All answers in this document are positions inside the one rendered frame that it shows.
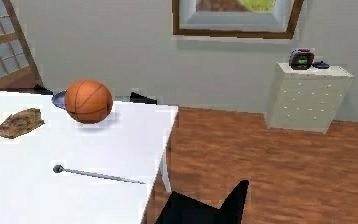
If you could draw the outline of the dark red alarm clock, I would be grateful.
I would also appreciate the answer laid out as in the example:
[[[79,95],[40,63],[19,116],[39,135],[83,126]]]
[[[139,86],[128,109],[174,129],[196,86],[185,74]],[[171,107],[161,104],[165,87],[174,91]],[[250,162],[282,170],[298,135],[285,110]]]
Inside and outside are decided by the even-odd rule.
[[[289,66],[293,70],[307,70],[312,66],[314,53],[310,49],[293,50],[289,57]]]

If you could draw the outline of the brown framed picture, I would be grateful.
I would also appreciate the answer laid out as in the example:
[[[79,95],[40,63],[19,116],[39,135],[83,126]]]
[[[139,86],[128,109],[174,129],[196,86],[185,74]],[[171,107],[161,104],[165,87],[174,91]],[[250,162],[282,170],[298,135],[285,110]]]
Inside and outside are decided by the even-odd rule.
[[[197,11],[199,0],[172,0],[176,36],[285,39],[294,37],[305,0],[275,0],[269,12]]]

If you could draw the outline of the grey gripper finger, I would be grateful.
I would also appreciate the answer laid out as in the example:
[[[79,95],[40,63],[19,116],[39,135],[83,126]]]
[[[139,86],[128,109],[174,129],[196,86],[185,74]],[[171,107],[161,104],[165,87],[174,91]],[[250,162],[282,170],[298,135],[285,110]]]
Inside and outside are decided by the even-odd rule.
[[[108,179],[108,180],[121,181],[121,182],[127,182],[127,183],[142,184],[142,181],[139,181],[139,180],[133,180],[133,179],[129,179],[129,178],[105,175],[105,174],[94,173],[94,172],[86,172],[86,171],[81,171],[81,170],[67,169],[67,168],[64,168],[60,164],[57,164],[53,167],[53,172],[54,173],[66,172],[66,173],[82,175],[82,176],[89,176],[89,177],[99,178],[99,179]]]

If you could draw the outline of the brown baseball glove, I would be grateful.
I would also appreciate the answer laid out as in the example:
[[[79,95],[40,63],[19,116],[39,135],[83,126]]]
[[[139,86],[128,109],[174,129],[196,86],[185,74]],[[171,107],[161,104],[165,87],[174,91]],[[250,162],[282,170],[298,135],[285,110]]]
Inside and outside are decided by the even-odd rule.
[[[44,124],[45,121],[42,119],[39,109],[25,109],[16,114],[11,114],[0,124],[0,137],[15,139]]]

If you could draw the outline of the blue plate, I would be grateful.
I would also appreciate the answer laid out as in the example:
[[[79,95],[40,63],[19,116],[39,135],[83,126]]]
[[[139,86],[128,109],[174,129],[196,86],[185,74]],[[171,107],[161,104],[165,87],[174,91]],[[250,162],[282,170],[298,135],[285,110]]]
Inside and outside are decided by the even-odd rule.
[[[60,91],[60,92],[56,93],[56,94],[52,97],[52,99],[51,99],[52,103],[53,103],[56,107],[58,107],[58,108],[60,108],[60,109],[63,109],[63,110],[66,109],[66,106],[65,106],[65,96],[66,96],[66,93],[67,93],[66,90]]]

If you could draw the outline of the orange basketball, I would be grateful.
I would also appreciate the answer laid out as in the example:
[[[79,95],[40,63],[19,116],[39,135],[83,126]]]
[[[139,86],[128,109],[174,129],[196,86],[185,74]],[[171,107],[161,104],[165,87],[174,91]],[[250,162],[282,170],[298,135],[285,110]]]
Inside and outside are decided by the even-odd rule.
[[[83,124],[95,124],[111,113],[113,98],[101,82],[80,80],[69,86],[64,103],[72,119]]]

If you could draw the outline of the wooden framed window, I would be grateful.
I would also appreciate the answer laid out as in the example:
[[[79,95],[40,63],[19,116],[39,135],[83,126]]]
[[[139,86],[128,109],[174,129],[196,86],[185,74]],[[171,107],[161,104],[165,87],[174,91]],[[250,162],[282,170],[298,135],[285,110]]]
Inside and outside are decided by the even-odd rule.
[[[43,86],[11,0],[0,0],[0,90],[33,92]]]

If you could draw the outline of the white chest of drawers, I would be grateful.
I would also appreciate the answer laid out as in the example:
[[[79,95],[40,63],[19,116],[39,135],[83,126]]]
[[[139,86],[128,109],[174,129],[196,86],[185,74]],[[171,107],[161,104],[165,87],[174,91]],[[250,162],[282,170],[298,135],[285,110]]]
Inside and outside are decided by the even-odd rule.
[[[325,133],[354,76],[340,66],[293,70],[278,63],[265,120],[269,128]]]

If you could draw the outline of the white table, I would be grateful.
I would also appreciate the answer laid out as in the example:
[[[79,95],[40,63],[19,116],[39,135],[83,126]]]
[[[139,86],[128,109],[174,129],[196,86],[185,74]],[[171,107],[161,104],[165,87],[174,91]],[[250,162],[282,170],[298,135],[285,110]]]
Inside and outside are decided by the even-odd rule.
[[[0,124],[29,108],[45,124],[0,137],[0,224],[141,224],[155,180],[168,177],[177,107],[117,101],[105,120],[83,125],[48,95],[0,91]],[[142,184],[54,173],[57,164]]]

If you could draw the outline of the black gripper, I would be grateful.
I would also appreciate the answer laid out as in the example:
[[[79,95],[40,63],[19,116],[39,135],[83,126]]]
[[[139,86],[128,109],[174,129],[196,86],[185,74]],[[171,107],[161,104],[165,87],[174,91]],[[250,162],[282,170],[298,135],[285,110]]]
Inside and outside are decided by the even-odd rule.
[[[218,209],[172,191],[155,224],[213,224]]]

